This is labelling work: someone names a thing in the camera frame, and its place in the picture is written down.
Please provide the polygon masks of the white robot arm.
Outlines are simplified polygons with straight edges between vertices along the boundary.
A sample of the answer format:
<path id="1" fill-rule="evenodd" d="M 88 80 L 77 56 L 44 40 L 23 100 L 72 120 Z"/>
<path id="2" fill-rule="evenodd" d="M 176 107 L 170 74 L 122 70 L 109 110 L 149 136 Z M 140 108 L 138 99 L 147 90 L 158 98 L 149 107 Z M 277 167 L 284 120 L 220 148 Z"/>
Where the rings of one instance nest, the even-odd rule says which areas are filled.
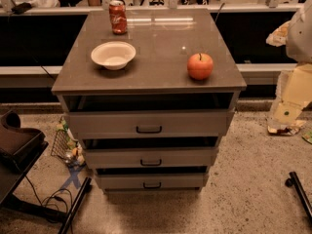
<path id="1" fill-rule="evenodd" d="M 297 117 L 312 102 L 312 0 L 306 0 L 291 20 L 270 33 L 266 43 L 285 45 L 287 56 L 297 62 L 294 70 L 282 71 L 279 76 L 268 132 L 298 130 L 302 123 Z"/>

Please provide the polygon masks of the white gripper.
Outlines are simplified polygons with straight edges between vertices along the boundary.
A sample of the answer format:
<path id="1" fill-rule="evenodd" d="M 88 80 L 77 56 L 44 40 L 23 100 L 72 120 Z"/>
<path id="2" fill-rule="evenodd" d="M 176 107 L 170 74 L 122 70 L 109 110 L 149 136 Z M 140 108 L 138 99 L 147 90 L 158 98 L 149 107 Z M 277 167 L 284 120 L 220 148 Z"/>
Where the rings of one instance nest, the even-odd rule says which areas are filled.
<path id="1" fill-rule="evenodd" d="M 268 120 L 292 124 L 312 102 L 312 64 L 299 63 L 292 71 L 282 71 Z"/>

